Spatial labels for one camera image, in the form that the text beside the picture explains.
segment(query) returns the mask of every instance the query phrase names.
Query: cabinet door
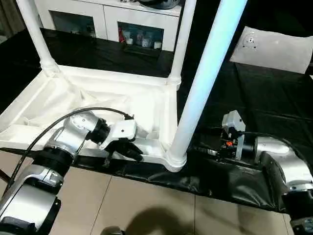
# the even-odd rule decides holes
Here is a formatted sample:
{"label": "cabinet door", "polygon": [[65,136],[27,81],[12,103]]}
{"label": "cabinet door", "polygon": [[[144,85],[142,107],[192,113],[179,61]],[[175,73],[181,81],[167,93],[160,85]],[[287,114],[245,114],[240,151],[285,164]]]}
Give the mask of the cabinet door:
{"label": "cabinet door", "polygon": [[119,31],[123,30],[132,37],[133,44],[136,44],[137,37],[148,35],[157,38],[151,39],[151,47],[154,42],[161,41],[162,50],[174,51],[179,17],[112,6],[104,6],[104,14],[109,40],[118,42]]}
{"label": "cabinet door", "polygon": [[103,6],[75,0],[35,0],[44,28],[107,39]]}

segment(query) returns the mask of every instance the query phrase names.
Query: white pole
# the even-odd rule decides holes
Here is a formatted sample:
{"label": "white pole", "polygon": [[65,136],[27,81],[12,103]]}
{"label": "white pole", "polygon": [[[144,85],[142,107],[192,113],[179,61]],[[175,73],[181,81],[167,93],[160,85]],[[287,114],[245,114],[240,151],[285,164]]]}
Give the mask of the white pole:
{"label": "white pole", "polygon": [[189,39],[192,19],[195,13],[197,0],[186,0],[184,12],[181,18],[179,35],[174,54],[172,70],[168,77],[168,84],[177,86],[177,90],[181,84],[181,69],[184,63],[186,48]]}
{"label": "white pole", "polygon": [[247,0],[221,0],[192,83],[173,144],[167,151],[168,162],[176,167],[186,163],[186,151]]}
{"label": "white pole", "polygon": [[16,2],[23,16],[28,32],[34,42],[35,48],[39,54],[42,69],[46,72],[48,76],[59,73],[59,67],[55,63],[54,59],[51,57],[51,54],[40,31],[40,27],[33,14],[29,1],[17,0]]}

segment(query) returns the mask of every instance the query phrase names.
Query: black cable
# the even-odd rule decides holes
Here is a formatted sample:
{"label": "black cable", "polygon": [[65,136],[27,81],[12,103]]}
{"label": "black cable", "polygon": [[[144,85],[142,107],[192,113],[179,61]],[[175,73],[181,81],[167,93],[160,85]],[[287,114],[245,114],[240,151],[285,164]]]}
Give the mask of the black cable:
{"label": "black cable", "polygon": [[3,170],[0,170],[0,179],[5,181],[6,183],[9,183],[10,176],[8,176]]}
{"label": "black cable", "polygon": [[59,119],[57,119],[55,122],[53,122],[51,125],[49,125],[44,131],[42,131],[37,137],[36,139],[28,146],[28,148],[25,150],[24,154],[22,155],[21,159],[19,160],[19,162],[17,163],[13,173],[12,173],[12,176],[5,188],[5,191],[4,193],[6,193],[8,191],[8,189],[13,185],[14,183],[14,180],[15,180],[15,177],[17,175],[17,173],[19,172],[26,156],[29,154],[29,152],[31,151],[31,149],[34,147],[34,145],[38,142],[38,140],[41,139],[42,136],[44,136],[52,127],[54,127],[56,124],[58,124],[60,121],[72,116],[72,115],[75,115],[75,114],[78,114],[78,113],[82,113],[82,112],[86,112],[86,111],[91,111],[91,110],[105,110],[105,111],[111,111],[111,112],[114,112],[114,113],[118,113],[118,114],[121,114],[125,117],[125,119],[133,119],[132,116],[128,115],[127,113],[124,113],[122,111],[119,111],[119,110],[116,110],[116,109],[111,109],[111,108],[104,108],[104,107],[90,107],[90,108],[84,108],[84,109],[79,109],[79,110],[76,110],[76,111],[73,111],[69,114],[66,114],[62,117],[60,117]]}

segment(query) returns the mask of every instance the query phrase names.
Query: robotic arm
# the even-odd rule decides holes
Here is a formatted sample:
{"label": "robotic arm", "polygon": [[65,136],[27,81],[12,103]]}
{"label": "robotic arm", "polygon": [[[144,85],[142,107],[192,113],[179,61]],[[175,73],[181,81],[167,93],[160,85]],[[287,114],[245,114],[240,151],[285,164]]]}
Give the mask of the robotic arm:
{"label": "robotic arm", "polygon": [[92,112],[68,117],[1,199],[0,235],[49,234],[61,207],[56,195],[85,140],[109,151],[106,164],[114,151],[141,161],[142,152],[131,143],[136,129],[134,119],[108,126]]}
{"label": "robotic arm", "polygon": [[237,111],[224,115],[222,128],[218,149],[192,148],[217,161],[247,167],[266,166],[268,175],[281,192],[294,233],[313,234],[313,177],[301,154],[283,138],[246,132],[246,125]]}

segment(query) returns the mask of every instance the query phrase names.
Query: floor tile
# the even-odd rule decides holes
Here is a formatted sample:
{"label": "floor tile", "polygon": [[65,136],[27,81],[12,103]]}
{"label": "floor tile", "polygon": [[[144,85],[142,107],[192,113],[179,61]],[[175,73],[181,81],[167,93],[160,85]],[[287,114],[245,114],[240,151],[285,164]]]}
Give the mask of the floor tile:
{"label": "floor tile", "polygon": [[[11,176],[20,158],[20,155],[0,151],[0,169],[3,170],[8,176]],[[26,158],[19,173],[21,173],[27,165],[31,164],[31,162],[31,158]],[[6,182],[0,179],[0,197],[3,194],[5,187]]]}
{"label": "floor tile", "polygon": [[92,235],[119,226],[127,235],[182,235],[194,230],[195,196],[112,177]]}
{"label": "floor tile", "polygon": [[61,209],[50,235],[89,235],[111,176],[70,168],[58,198]]}
{"label": "floor tile", "polygon": [[288,214],[284,214],[284,220],[285,220],[285,224],[287,227],[288,235],[293,235],[294,232],[293,232],[292,227],[290,225],[290,216]]}
{"label": "floor tile", "polygon": [[287,235],[282,214],[196,196],[197,235]]}

